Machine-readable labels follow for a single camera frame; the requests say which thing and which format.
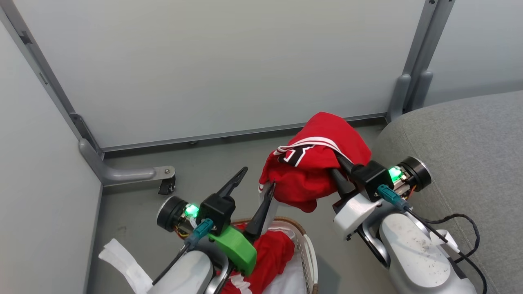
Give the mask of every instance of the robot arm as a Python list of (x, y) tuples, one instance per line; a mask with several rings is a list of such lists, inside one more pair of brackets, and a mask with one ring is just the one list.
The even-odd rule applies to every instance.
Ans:
[(356, 186), (351, 189), (353, 185), (340, 171), (331, 171), (341, 197), (333, 205), (334, 226), (341, 238), (350, 240), (359, 234), (389, 270), (401, 294), (476, 294), (475, 287), (443, 248), (446, 244), (459, 253), (448, 231), (433, 229), (412, 212), (406, 201), (412, 192), (431, 183), (430, 173), (421, 161), (408, 157), (391, 169), (374, 161), (354, 166), (342, 156), (338, 161)]
[(275, 183), (266, 191), (264, 201), (245, 230), (240, 232), (230, 225), (236, 208), (231, 193), (246, 173), (247, 167), (242, 168), (199, 206), (176, 196), (162, 204), (156, 223), (169, 232), (185, 236), (184, 246), (153, 281), (149, 293), (218, 294), (233, 270), (246, 276), (252, 273), (257, 255), (253, 244), (262, 234)]

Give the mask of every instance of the orange wire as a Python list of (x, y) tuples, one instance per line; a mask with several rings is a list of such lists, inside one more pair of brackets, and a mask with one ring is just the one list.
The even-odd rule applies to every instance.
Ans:
[(408, 196), (407, 196), (407, 198), (405, 198), (405, 199), (409, 199), (409, 198), (410, 198), (410, 196), (412, 195), (412, 193), (414, 193), (414, 189), (416, 189), (416, 185), (412, 186), (411, 191), (408, 193)]
[(178, 237), (180, 237), (180, 239), (185, 239), (187, 237), (189, 237), (189, 234), (181, 234), (179, 231), (178, 231), (178, 227), (174, 227), (174, 231), (176, 232), (176, 234), (178, 235)]

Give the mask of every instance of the gray cushion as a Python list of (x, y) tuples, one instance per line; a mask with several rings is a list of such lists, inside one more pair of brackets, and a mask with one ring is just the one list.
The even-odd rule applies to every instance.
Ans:
[[(473, 97), (399, 117), (374, 143), (373, 158), (393, 166), (407, 156), (422, 160), (433, 183), (410, 202), (427, 219), (464, 213), (478, 225), (472, 260), (489, 293), (523, 293), (523, 91)], [(468, 252), (475, 236), (467, 220), (444, 227)], [(460, 267), (481, 291), (466, 262)]]

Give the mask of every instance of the white wall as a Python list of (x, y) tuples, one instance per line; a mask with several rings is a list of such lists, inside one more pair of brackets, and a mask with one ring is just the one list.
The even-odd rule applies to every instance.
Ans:
[[(0, 19), (7, 24), (1, 9)], [(1, 293), (84, 291), (100, 188), (77, 138), (0, 24)]]
[(523, 2), (457, 0), (430, 63), (425, 106), (523, 89)]
[(424, 1), (14, 3), (108, 148), (386, 112)]

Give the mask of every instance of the metal frame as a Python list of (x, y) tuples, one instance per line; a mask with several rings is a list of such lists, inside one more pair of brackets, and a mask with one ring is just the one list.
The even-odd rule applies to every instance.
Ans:
[(386, 120), (422, 108), (434, 76), (428, 70), (455, 0), (425, 0), (402, 75), (396, 81)]
[(104, 187), (149, 180), (170, 179), (174, 177), (176, 172), (174, 167), (170, 165), (149, 168), (116, 169), (107, 166), (86, 139), (80, 139), (78, 148)]
[[(394, 92), (392, 93), (388, 112), (347, 117), (345, 120), (366, 121), (385, 117), (387, 122), (390, 122), (404, 112), (408, 112), (423, 106), (431, 79), (433, 77), (433, 73), (427, 71), (427, 68), (430, 60), (432, 59), (436, 45), (439, 41), (443, 28), (445, 27), (445, 23), (447, 22), (453, 4), (454, 0), (425, 0), (425, 5), (422, 9), (418, 26), (412, 41), (411, 49), (405, 62), (403, 73), (397, 79)], [(21, 51), (25, 52), (24, 55), (29, 63), (33, 63), (31, 66), (33, 67), (35, 73), (40, 77), (42, 84), (46, 87), (50, 96), (54, 98), (53, 101), (55, 101), (55, 104), (61, 110), (61, 113), (68, 122), (69, 126), (78, 139), (87, 139), (98, 155), (102, 155), (103, 152), (297, 129), (302, 128), (305, 125), (305, 123), (297, 123), (293, 125), (100, 148), (96, 143), (95, 138), (89, 131), (85, 120), (75, 112), (71, 102), (67, 98), (67, 95), (58, 82), (58, 79), (51, 70), (50, 65), (47, 63), (43, 53), (36, 44), (34, 37), (29, 31), (29, 28), (13, 3), (13, 0), (0, 0), (0, 6), (4, 9), (6, 15), (8, 16), (8, 21), (10, 21), (12, 27), (16, 31), (16, 34), (20, 38), (17, 40), (17, 43), (20, 43), (23, 47), (20, 48)]]
[[(346, 117), (344, 119), (347, 122), (356, 122), (356, 121), (365, 122), (365, 121), (371, 121), (371, 120), (374, 120), (377, 118), (384, 118), (385, 115), (386, 115), (386, 113), (382, 112), (379, 114), (372, 114), (372, 115)], [(218, 134), (201, 135), (201, 136), (195, 136), (195, 137), (186, 137), (186, 138), (179, 138), (179, 139), (169, 139), (169, 140), (162, 140), (162, 141), (153, 141), (153, 142), (121, 145), (121, 146), (114, 146), (114, 147), (106, 147), (106, 148), (102, 148), (102, 150), (104, 152), (113, 152), (113, 151), (139, 149), (139, 148), (147, 148), (147, 147), (153, 147), (153, 146), (179, 144), (179, 143), (196, 143), (198, 141), (203, 141), (203, 140), (213, 140), (213, 139), (236, 137), (236, 136), (249, 135), (249, 134), (263, 134), (263, 133), (271, 133), (271, 132), (278, 132), (278, 131), (284, 131), (284, 130), (300, 129), (300, 128), (303, 128), (304, 126), (305, 126), (305, 122), (304, 123), (294, 123), (292, 125), (283, 125), (283, 126), (276, 126), (276, 127), (244, 130), (244, 131), (233, 131), (233, 132), (225, 132), (225, 133), (218, 133)]]

